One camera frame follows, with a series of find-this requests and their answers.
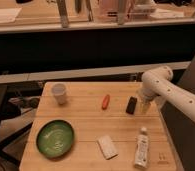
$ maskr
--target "white cup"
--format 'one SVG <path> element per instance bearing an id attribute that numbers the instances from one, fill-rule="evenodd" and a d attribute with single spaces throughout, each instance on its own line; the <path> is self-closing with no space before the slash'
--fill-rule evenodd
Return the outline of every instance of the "white cup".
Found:
<path id="1" fill-rule="evenodd" d="M 58 83 L 52 87 L 52 94 L 55 97 L 58 104 L 62 105 L 66 103 L 66 87 L 64 84 Z"/>

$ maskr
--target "green bowl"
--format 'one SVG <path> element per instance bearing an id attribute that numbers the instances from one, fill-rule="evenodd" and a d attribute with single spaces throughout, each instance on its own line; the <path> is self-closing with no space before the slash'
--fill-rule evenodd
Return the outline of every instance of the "green bowl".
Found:
<path id="1" fill-rule="evenodd" d="M 54 120 L 44 125 L 38 133 L 36 145 L 47 158 L 62 156 L 74 142 L 72 126 L 63 120 Z"/>

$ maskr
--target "wood grain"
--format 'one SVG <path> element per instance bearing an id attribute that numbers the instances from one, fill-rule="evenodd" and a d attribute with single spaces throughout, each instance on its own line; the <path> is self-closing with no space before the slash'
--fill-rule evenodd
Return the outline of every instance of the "wood grain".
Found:
<path id="1" fill-rule="evenodd" d="M 167 141 L 162 123 L 158 117 L 138 118 L 39 118 L 33 123 L 28 141 L 35 142 L 39 130 L 53 119 L 69 122 L 75 131 L 76 141 L 96 141 L 103 135 L 110 135 L 114 141 L 136 141 L 142 126 L 148 129 L 151 141 Z"/>
<path id="2" fill-rule="evenodd" d="M 78 142 L 63 158 L 52 161 L 42 156 L 34 143 L 28 143 L 20 170 L 136 171 L 133 167 L 135 142 L 115 142 L 118 156 L 105 160 L 97 142 Z M 147 171 L 174 171 L 175 161 L 167 142 L 151 142 Z"/>
<path id="3" fill-rule="evenodd" d="M 48 82 L 44 87 L 24 150 L 21 171 L 136 171 L 133 161 L 142 126 L 147 127 L 150 138 L 147 171 L 177 170 L 156 105 L 152 103 L 146 114 L 141 114 L 139 105 L 134 115 L 125 113 L 129 97 L 137 97 L 141 83 L 63 82 L 67 88 L 68 102 L 61 106 L 51 93 L 55 84 L 57 82 Z M 110 94 L 111 100 L 107 110 L 102 110 L 101 104 L 106 94 Z M 38 152 L 36 137 L 46 123 L 57 119 L 72 125 L 75 143 L 64 157 L 52 161 Z M 118 156 L 110 160 L 105 160 L 97 144 L 97 139 L 103 135 L 109 135 L 118 149 Z"/>

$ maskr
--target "orange object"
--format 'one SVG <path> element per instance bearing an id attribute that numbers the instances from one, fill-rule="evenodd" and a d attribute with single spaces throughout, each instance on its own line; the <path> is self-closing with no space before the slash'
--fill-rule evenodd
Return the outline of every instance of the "orange object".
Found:
<path id="1" fill-rule="evenodd" d="M 109 101 L 110 101 L 110 95 L 107 94 L 104 99 L 103 99 L 103 102 L 102 102 L 102 109 L 105 110 L 107 109 L 108 105 L 109 105 Z"/>

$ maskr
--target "wooden table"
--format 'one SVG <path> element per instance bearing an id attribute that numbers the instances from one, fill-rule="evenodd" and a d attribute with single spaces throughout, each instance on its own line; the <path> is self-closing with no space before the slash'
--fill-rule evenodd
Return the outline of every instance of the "wooden table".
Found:
<path id="1" fill-rule="evenodd" d="M 75 12 L 74 2 L 74 0 L 66 1 L 69 20 L 70 22 L 79 22 L 81 25 L 85 24 L 85 21 L 88 21 L 85 2 L 82 1 L 82 11 L 79 14 Z M 102 21 L 98 19 L 99 5 L 97 2 L 97 0 L 91 0 L 94 21 L 96 23 L 102 23 Z M 0 9 L 7 8 L 21 8 L 21 12 L 14 22 L 0 24 L 2 27 L 60 23 L 57 4 L 47 3 L 46 0 L 33 0 L 23 4 L 17 4 L 15 0 L 0 0 Z M 194 6 L 178 7 L 173 4 L 157 4 L 157 8 L 184 12 L 186 17 L 192 17 L 195 12 Z"/>
<path id="2" fill-rule="evenodd" d="M 147 171 L 176 170 L 155 103 L 146 114 L 140 112 L 139 103 L 134 115 L 125 112 L 130 96 L 137 96 L 140 83 L 65 82 L 68 102 L 61 106 L 50 91 L 54 84 L 56 82 L 48 82 L 44 87 L 21 161 L 21 171 L 136 171 L 133 167 L 136 138 L 142 126 L 147 127 L 150 138 Z M 111 100 L 107 110 L 102 110 L 101 103 L 106 94 L 110 94 Z M 76 136 L 71 151 L 65 157 L 51 161 L 38 152 L 35 141 L 41 127 L 55 119 L 71 123 Z M 103 135 L 112 138 L 119 152 L 110 160 L 104 159 L 97 144 L 97 139 Z"/>

